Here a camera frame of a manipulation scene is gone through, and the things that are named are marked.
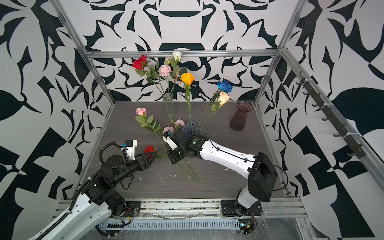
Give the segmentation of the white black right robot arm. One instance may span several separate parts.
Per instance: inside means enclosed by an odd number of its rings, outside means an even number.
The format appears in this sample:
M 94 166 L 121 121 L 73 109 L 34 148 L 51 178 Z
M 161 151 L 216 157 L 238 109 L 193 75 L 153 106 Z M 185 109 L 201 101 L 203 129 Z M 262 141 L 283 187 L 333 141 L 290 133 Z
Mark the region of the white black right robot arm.
M 163 141 L 170 150 L 167 154 L 172 164 L 186 157 L 196 157 L 229 168 L 248 180 L 234 200 L 234 207 L 240 214 L 246 214 L 257 202 L 270 202 L 278 178 L 277 169 L 269 157 L 241 153 L 212 141 L 209 134 L 189 135 L 183 130 L 163 133 Z

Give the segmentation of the clear glass vase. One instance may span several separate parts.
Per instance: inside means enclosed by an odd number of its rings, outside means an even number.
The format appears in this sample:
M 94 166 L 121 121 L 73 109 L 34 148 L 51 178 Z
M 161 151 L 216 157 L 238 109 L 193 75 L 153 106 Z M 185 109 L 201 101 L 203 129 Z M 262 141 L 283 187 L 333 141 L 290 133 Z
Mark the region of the clear glass vase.
M 165 114 L 167 120 L 175 120 L 176 119 L 176 107 L 174 103 L 173 95 L 170 93 L 166 93 L 163 95 L 163 103 L 165 108 Z

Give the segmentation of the red rose stem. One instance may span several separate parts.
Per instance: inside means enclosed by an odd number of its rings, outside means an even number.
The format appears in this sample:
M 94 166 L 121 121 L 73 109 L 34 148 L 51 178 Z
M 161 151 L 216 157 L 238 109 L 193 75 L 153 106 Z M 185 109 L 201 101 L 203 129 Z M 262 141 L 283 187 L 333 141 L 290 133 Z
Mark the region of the red rose stem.
M 162 95 L 166 93 L 161 81 L 163 78 L 160 76 L 158 65 L 150 65 L 150 60 L 145 55 L 142 55 L 137 60 L 133 61 L 133 68 L 135 72 L 144 77 L 145 80 L 151 85 L 155 85 Z

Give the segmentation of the pink peony flower stem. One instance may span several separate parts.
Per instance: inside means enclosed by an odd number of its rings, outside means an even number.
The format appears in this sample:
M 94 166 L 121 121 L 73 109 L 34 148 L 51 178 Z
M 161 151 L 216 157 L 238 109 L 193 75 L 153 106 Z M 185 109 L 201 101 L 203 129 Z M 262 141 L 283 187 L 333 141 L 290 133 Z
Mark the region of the pink peony flower stem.
M 171 93 L 171 88 L 173 86 L 173 82 L 170 76 L 171 66 L 169 65 L 169 60 L 167 59 L 164 65 L 161 65 L 158 69 L 158 73 L 161 77 L 161 80 L 165 80 L 168 84 L 168 89 L 165 93 Z

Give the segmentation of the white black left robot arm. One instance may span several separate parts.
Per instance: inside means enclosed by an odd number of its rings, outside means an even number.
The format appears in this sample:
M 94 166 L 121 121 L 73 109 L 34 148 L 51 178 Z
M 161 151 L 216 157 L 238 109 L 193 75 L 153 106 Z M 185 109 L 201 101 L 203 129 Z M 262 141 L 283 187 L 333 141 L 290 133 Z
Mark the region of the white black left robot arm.
M 136 172 L 148 169 L 156 156 L 157 152 L 138 154 L 133 160 L 125 160 L 121 155 L 110 156 L 79 188 L 70 206 L 32 239 L 79 240 L 110 216 L 121 216 L 125 200 L 117 192 L 117 185 Z

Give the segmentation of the smoky pink glass vase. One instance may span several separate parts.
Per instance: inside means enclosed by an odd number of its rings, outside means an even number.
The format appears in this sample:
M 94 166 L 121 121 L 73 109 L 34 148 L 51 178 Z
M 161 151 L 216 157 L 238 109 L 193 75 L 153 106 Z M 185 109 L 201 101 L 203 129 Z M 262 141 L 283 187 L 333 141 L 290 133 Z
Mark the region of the smoky pink glass vase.
M 237 102 L 237 111 L 230 121 L 230 128 L 236 132 L 245 128 L 247 115 L 253 109 L 253 104 L 248 101 Z

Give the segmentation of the small pink carnation stem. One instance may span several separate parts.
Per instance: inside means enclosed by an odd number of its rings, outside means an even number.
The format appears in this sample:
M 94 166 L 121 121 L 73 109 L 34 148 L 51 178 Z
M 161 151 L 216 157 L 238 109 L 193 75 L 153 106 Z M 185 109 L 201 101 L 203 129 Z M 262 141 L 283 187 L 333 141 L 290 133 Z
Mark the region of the small pink carnation stem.
M 185 126 L 185 122 L 181 119 L 176 121 L 171 119 L 171 124 L 173 124 L 173 126 L 168 126 L 164 128 L 163 134 L 165 134 L 166 132 L 173 133 L 175 130 L 182 129 Z M 186 165 L 188 166 L 189 170 L 184 169 L 181 164 L 178 164 L 178 166 L 182 168 L 189 177 L 193 177 L 198 184 L 200 183 L 199 180 L 202 180 L 205 184 L 208 184 L 208 182 L 200 175 L 200 173 L 196 170 L 195 166 L 191 163 L 190 157 L 185 157 L 184 161 L 186 162 Z

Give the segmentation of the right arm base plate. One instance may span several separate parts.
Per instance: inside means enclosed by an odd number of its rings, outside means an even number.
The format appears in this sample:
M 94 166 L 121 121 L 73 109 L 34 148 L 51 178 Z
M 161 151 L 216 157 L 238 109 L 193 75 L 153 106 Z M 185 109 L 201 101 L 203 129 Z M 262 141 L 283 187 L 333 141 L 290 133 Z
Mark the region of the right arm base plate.
M 221 214 L 224 217 L 261 216 L 263 212 L 261 202 L 257 201 L 247 209 L 236 200 L 221 200 Z

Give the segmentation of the peach rose stem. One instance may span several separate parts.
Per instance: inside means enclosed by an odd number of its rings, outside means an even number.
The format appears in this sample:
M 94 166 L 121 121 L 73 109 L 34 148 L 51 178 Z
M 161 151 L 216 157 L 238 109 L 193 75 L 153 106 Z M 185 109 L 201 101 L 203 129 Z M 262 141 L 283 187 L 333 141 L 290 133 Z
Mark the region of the peach rose stem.
M 211 100 L 209 101 L 207 107 L 205 108 L 202 117 L 199 121 L 199 126 L 201 129 L 204 127 L 206 122 L 210 119 L 211 116 L 217 114 L 221 108 L 223 108 L 227 102 L 230 100 L 231 96 L 229 93 L 223 91 L 223 90 L 217 90 L 214 92 Z M 202 122 L 203 117 L 206 115 L 206 111 L 210 110 L 211 112 L 209 115 L 205 118 L 205 120 Z

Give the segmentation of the orange rose stem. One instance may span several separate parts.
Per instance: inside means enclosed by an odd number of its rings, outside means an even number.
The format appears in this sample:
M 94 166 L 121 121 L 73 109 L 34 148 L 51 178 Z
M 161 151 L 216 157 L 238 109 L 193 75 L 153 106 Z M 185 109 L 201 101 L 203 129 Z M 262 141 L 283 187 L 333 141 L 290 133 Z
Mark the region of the orange rose stem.
M 186 95 L 185 95 L 185 100 L 188 103 L 188 113 L 189 113 L 189 118 L 190 118 L 190 123 L 192 123 L 192 95 L 191 95 L 191 87 L 192 83 L 194 81 L 195 77 L 191 73 L 183 73 L 181 75 L 181 80 L 184 83 L 185 90 L 186 90 Z

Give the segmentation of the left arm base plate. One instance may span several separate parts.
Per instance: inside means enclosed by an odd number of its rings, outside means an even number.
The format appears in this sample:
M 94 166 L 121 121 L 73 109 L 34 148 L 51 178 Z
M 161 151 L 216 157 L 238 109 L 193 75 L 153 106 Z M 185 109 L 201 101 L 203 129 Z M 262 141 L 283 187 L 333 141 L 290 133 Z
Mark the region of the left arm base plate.
M 125 201 L 122 218 L 132 218 L 141 212 L 141 201 Z

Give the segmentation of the purple blue glass vase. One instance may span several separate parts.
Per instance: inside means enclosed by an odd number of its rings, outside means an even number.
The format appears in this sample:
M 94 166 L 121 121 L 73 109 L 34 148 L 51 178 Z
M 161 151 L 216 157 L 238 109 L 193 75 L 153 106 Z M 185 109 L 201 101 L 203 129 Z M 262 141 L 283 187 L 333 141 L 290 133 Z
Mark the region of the purple blue glass vase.
M 196 123 L 187 123 L 183 126 L 183 131 L 188 135 L 200 135 L 201 127 Z

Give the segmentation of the blue rose stem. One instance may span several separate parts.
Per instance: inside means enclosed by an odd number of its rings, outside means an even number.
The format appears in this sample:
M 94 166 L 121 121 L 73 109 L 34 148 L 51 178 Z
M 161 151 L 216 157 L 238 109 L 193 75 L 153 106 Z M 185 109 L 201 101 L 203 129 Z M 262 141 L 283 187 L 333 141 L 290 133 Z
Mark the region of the blue rose stem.
M 232 89 L 233 86 L 229 81 L 222 80 L 218 82 L 218 89 L 213 93 L 212 98 L 208 102 L 199 120 L 198 125 L 201 129 L 212 115 L 218 113 L 219 110 L 227 104 L 231 98 L 230 93 Z

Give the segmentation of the red rose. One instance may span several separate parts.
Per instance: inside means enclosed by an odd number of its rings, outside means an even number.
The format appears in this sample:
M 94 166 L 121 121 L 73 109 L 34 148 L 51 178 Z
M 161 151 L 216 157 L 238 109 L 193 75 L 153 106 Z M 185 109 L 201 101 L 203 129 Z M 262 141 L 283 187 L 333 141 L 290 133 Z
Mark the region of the red rose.
M 146 146 L 145 149 L 145 157 L 146 158 L 163 158 L 165 155 L 157 150 L 157 147 L 154 146 Z

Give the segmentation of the white rose stem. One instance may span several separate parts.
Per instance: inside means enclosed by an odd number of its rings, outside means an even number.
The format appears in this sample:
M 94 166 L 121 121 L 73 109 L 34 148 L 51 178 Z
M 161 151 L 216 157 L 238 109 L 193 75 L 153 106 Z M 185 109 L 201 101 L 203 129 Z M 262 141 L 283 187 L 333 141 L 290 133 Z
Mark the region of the white rose stem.
M 182 82 L 182 74 L 187 73 L 187 68 L 180 67 L 180 61 L 182 60 L 182 52 L 174 51 L 173 57 L 169 60 L 169 65 L 171 66 L 170 76 L 173 82 L 173 86 L 171 88 L 171 95 L 174 95 L 174 90 L 177 84 Z

